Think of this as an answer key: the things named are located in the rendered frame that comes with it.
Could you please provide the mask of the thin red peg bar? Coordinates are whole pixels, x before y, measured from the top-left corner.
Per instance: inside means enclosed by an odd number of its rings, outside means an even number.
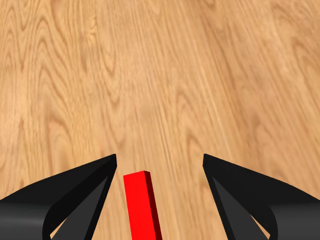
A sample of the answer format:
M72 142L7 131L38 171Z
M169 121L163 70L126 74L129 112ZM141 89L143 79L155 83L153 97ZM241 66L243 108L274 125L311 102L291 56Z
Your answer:
M163 240L150 172L124 175L123 181L131 240Z

